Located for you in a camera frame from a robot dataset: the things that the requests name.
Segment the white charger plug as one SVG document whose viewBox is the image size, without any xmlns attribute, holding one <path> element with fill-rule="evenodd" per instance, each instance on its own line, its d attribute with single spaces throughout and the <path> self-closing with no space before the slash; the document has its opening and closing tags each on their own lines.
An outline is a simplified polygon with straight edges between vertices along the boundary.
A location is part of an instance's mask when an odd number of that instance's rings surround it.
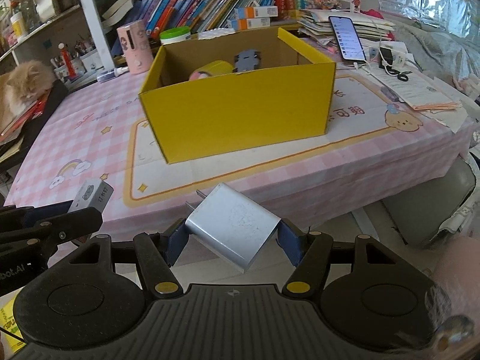
<svg viewBox="0 0 480 360">
<path fill-rule="evenodd" d="M 224 183 L 196 194 L 201 202 L 185 220 L 190 234 L 240 272 L 248 271 L 281 219 Z"/>
</svg>

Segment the pink pig plush toy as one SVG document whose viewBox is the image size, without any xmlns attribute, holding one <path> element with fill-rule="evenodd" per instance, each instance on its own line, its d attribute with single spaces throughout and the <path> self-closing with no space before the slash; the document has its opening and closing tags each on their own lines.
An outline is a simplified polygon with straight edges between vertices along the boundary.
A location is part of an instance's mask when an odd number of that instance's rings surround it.
<svg viewBox="0 0 480 360">
<path fill-rule="evenodd" d="M 208 72 L 195 71 L 195 72 L 191 73 L 191 75 L 189 77 L 189 81 L 201 80 L 201 79 L 204 79 L 204 78 L 208 78 L 210 76 L 211 75 Z"/>
</svg>

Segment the yellow plastic bag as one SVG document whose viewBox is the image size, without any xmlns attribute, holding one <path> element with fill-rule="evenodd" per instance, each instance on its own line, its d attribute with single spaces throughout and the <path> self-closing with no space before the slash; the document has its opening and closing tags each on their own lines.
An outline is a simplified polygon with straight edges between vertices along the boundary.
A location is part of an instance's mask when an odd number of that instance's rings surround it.
<svg viewBox="0 0 480 360">
<path fill-rule="evenodd" d="M 8 356 L 18 352 L 25 346 L 25 343 L 19 340 L 23 336 L 13 315 L 15 300 L 16 293 L 1 299 L 1 328 L 8 331 L 8 334 L 2 333 L 1 338 L 4 340 L 3 344 Z"/>
</svg>

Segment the stack of papers and magazines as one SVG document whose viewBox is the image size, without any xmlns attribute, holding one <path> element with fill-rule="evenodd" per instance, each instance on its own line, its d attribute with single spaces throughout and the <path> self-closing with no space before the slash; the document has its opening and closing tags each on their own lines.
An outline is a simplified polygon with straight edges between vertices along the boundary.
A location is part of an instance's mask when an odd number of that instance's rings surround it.
<svg viewBox="0 0 480 360">
<path fill-rule="evenodd" d="M 354 29 L 360 38 L 392 40 L 395 31 L 395 24 L 388 20 L 342 10 L 304 9 L 298 23 L 314 37 L 333 36 L 335 29 Z"/>
</svg>

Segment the white pen holder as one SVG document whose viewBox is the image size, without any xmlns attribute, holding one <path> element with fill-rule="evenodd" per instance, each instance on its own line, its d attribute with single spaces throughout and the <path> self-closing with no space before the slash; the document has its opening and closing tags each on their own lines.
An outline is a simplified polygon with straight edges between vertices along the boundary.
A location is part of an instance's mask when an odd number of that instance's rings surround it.
<svg viewBox="0 0 480 360">
<path fill-rule="evenodd" d="M 103 68 L 103 63 L 96 49 L 92 49 L 90 52 L 81 55 L 80 61 L 82 62 L 86 72 L 95 72 Z"/>
</svg>

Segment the orange fluffy cat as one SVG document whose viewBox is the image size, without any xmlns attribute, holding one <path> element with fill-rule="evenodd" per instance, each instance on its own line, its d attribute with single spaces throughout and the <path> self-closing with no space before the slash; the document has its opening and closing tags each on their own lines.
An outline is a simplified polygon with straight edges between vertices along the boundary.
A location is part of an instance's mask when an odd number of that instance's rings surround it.
<svg viewBox="0 0 480 360">
<path fill-rule="evenodd" d="M 1 131 L 49 91 L 55 81 L 52 69 L 38 60 L 21 63 L 1 75 Z"/>
</svg>

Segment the grey blue toy robot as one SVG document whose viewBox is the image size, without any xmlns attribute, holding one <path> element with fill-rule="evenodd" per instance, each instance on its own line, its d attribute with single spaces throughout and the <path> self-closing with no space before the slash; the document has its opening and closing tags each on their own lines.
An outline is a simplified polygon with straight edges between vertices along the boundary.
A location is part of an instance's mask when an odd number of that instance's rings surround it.
<svg viewBox="0 0 480 360">
<path fill-rule="evenodd" d="M 250 72 L 260 68 L 260 52 L 246 49 L 234 57 L 234 72 Z"/>
</svg>

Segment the white orange medicine box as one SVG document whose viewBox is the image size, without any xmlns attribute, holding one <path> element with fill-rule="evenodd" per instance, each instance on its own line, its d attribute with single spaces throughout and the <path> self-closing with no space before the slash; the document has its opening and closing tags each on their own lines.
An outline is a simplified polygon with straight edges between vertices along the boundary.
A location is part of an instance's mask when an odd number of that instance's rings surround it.
<svg viewBox="0 0 480 360">
<path fill-rule="evenodd" d="M 240 7 L 235 8 L 234 12 L 235 17 L 239 20 L 278 17 L 276 6 Z"/>
</svg>

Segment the white jar green lid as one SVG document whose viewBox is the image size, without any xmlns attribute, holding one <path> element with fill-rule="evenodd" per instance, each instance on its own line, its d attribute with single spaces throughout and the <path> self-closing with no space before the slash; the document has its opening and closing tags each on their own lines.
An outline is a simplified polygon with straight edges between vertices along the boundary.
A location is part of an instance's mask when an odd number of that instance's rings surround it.
<svg viewBox="0 0 480 360">
<path fill-rule="evenodd" d="M 185 41 L 190 38 L 191 28 L 189 26 L 175 27 L 160 33 L 160 44 L 164 46 Z"/>
</svg>

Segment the black electronic keyboard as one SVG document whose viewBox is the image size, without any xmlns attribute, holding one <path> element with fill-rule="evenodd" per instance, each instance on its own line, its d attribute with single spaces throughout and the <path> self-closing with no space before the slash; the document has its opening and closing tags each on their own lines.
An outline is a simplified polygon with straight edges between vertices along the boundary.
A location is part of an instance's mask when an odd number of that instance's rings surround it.
<svg viewBox="0 0 480 360">
<path fill-rule="evenodd" d="M 42 114 L 28 121 L 22 127 L 19 137 L 12 143 L 7 143 L 5 149 L 1 149 L 1 155 L 3 155 L 21 138 L 24 139 L 19 147 L 19 151 L 1 162 L 1 173 L 8 171 L 16 165 L 22 164 L 39 133 L 66 96 L 68 96 L 67 87 L 62 81 L 56 80 L 52 90 L 49 92 L 46 107 Z"/>
</svg>

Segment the white bottle yellow label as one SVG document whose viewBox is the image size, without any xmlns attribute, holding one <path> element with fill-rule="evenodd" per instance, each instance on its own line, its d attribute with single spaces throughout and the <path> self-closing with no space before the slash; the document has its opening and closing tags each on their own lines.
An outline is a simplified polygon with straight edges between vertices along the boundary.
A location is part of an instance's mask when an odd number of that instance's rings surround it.
<svg viewBox="0 0 480 360">
<path fill-rule="evenodd" d="M 11 16 L 10 23 L 18 41 L 22 40 L 28 35 L 28 30 L 21 11 L 17 11 Z"/>
</svg>

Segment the pink checkered tablecloth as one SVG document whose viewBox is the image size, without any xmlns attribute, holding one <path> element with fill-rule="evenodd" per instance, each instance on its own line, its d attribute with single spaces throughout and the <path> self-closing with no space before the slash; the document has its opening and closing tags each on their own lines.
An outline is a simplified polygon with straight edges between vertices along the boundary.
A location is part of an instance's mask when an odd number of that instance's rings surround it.
<svg viewBox="0 0 480 360">
<path fill-rule="evenodd" d="M 169 164 L 138 99 L 143 76 L 126 74 L 66 97 L 19 168 L 6 202 L 73 199 L 89 178 L 114 193 L 103 228 L 116 239 L 169 223 L 196 191 L 227 183 L 300 227 L 321 224 L 428 180 L 465 155 L 472 119 L 453 132 L 405 106 L 412 132 L 386 122 L 389 99 L 370 76 L 338 66 L 327 132 L 301 141 Z"/>
</svg>

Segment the yellow tape roll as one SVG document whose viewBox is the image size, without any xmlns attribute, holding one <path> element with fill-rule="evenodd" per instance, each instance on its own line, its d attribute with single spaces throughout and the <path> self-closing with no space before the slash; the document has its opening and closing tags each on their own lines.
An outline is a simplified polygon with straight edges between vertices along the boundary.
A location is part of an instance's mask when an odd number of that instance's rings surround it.
<svg viewBox="0 0 480 360">
<path fill-rule="evenodd" d="M 195 71 L 208 72 L 211 75 L 210 77 L 216 77 L 232 73 L 233 65 L 224 60 L 215 60 L 197 68 L 193 72 Z"/>
</svg>

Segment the small spray bottle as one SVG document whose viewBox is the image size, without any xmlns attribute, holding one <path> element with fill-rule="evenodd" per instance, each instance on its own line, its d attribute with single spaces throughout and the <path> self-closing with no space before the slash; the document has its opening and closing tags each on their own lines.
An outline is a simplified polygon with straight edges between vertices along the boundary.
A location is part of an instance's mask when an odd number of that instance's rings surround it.
<svg viewBox="0 0 480 360">
<path fill-rule="evenodd" d="M 129 72 L 128 67 L 115 67 L 112 70 L 100 72 L 99 74 L 97 74 L 97 82 L 104 83 L 109 80 L 113 80 L 116 77 L 125 74 L 126 72 Z"/>
</svg>

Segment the small white red box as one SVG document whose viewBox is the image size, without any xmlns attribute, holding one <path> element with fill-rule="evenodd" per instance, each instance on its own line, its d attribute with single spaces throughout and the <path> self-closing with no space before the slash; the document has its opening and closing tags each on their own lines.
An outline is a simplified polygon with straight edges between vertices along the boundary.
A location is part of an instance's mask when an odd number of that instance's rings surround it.
<svg viewBox="0 0 480 360">
<path fill-rule="evenodd" d="M 88 179 L 81 186 L 68 211 L 74 212 L 93 207 L 102 213 L 113 192 L 112 186 L 104 180 Z"/>
</svg>

